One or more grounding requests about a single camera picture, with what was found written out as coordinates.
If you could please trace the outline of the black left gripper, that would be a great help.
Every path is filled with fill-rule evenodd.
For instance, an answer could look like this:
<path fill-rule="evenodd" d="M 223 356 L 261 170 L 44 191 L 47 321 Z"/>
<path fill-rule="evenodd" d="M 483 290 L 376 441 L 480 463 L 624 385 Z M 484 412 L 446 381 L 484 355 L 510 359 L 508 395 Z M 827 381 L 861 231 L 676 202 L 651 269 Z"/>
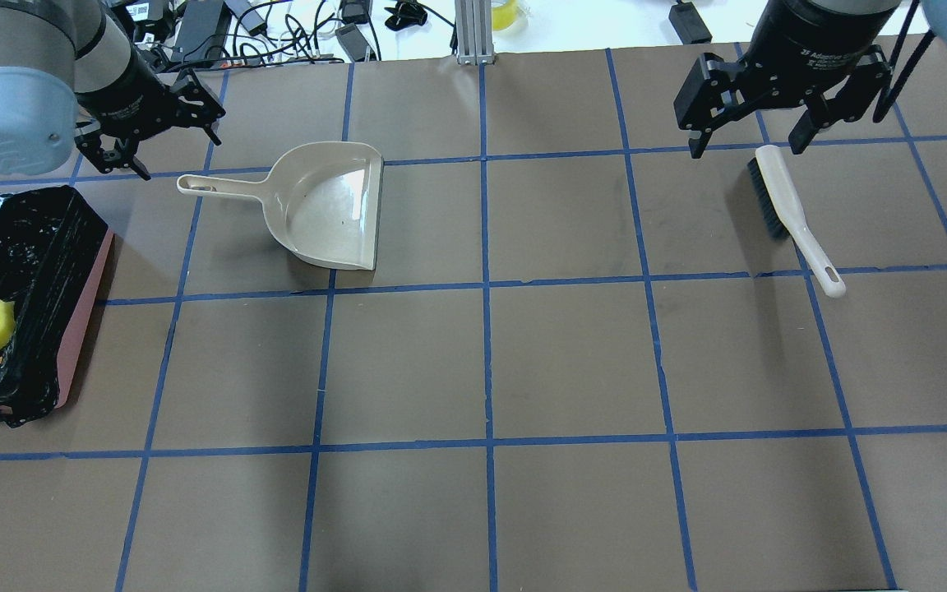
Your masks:
<path fill-rule="evenodd" d="M 222 145 L 218 121 L 225 109 L 192 70 L 181 71 L 168 86 L 146 65 L 127 65 L 112 82 L 78 65 L 75 95 L 90 116 L 76 124 L 75 145 L 92 165 L 121 165 L 150 181 L 136 151 L 174 127 L 202 128 L 214 146 Z"/>

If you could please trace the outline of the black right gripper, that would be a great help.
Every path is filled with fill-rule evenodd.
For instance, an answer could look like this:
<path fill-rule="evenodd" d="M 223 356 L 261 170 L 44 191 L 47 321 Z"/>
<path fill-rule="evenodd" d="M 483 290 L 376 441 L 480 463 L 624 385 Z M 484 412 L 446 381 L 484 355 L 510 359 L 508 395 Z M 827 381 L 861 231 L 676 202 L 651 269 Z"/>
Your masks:
<path fill-rule="evenodd" d="M 768 1 L 743 56 L 701 53 L 674 97 L 691 158 L 758 111 L 804 106 L 787 137 L 794 155 L 830 125 L 861 119 L 892 78 L 875 39 L 893 14 L 891 1 Z"/>

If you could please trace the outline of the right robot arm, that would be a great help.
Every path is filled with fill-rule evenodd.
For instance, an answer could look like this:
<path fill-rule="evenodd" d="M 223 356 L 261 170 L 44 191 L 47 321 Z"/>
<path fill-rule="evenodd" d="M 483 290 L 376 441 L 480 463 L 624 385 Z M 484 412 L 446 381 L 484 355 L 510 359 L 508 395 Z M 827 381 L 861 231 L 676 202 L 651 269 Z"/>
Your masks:
<path fill-rule="evenodd" d="M 691 156 L 700 158 L 719 128 L 758 111 L 803 106 L 788 138 L 794 154 L 839 121 L 871 113 L 878 123 L 932 42 L 947 45 L 947 1 L 911 2 L 909 10 L 921 10 L 929 29 L 899 70 L 904 40 L 892 53 L 876 43 L 897 10 L 897 1 L 767 2 L 746 53 L 736 62 L 702 53 L 674 97 Z"/>

